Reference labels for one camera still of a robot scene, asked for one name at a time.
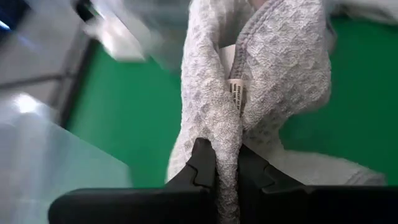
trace care tag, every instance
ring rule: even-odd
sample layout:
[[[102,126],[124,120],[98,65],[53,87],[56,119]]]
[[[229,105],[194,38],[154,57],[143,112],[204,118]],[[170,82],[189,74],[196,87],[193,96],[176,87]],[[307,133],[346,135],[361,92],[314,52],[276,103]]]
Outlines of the care tag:
[[[239,112],[242,112],[242,97],[243,97],[243,80],[234,78],[227,80],[229,84],[229,91],[232,93],[234,103],[238,108]]]
[[[231,73],[235,57],[235,45],[229,45],[220,49],[219,56],[221,64],[224,67],[225,79],[229,79],[229,73]]]

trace white fabric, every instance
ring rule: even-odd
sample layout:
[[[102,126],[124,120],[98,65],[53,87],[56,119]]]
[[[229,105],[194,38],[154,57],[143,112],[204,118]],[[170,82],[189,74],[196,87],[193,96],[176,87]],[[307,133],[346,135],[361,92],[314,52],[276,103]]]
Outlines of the white fabric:
[[[268,0],[254,14],[243,0],[192,1],[182,63],[181,130],[170,156],[168,179],[184,167],[196,138],[209,139],[217,157],[220,223],[239,222],[236,169],[242,140],[306,184],[328,179],[343,184],[358,170],[367,170],[317,154],[290,153],[279,141],[279,128],[289,116],[328,101],[325,24],[322,0]],[[235,40],[230,78],[247,83],[241,118],[218,56],[219,47]],[[330,171],[335,165],[344,170]]]

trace green surface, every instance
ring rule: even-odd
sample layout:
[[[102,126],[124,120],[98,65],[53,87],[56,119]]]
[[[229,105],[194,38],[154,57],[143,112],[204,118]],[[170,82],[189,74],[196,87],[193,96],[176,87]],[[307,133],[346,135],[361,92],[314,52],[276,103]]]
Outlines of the green surface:
[[[281,131],[285,147],[345,157],[398,184],[396,28],[345,19],[333,54],[333,93]],[[180,80],[153,61],[118,63],[97,49],[70,131],[132,168],[136,187],[164,183],[180,128]]]

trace garment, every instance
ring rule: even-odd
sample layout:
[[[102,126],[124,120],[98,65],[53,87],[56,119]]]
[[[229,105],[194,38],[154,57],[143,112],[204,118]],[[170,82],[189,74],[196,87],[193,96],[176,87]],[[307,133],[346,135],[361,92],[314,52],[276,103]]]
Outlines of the garment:
[[[312,169],[333,159],[286,152],[278,136],[289,116],[317,109],[328,101],[330,62],[322,0],[268,0],[255,13],[251,9],[243,0],[193,0],[184,45],[181,130],[170,155],[167,178],[184,167],[196,138],[209,139],[217,159],[220,223],[239,222],[236,169],[242,141],[304,184],[333,179],[328,175],[337,176],[335,184],[351,178],[341,172],[326,172],[321,174],[325,181],[319,181]],[[218,56],[219,48],[234,40],[236,53],[229,77],[246,83],[242,115]],[[301,162],[308,161],[310,168],[300,171]],[[351,163],[347,169],[352,167],[367,170]]]

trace transparent plastic sheet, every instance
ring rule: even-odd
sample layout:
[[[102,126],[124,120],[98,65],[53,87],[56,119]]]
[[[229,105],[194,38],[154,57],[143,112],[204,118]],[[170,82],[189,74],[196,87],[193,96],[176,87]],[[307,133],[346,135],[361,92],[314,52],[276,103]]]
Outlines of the transparent plastic sheet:
[[[86,31],[116,60],[149,56],[175,70],[182,60],[189,0],[91,0],[98,15]]]
[[[398,25],[397,0],[334,0],[334,13],[365,18],[390,25]]]
[[[43,19],[51,21],[54,28],[61,30],[76,27],[75,21],[79,21],[73,10],[76,0],[24,0],[29,7]]]
[[[132,186],[127,165],[49,121],[54,115],[29,95],[0,98],[0,223],[47,223],[61,194]]]

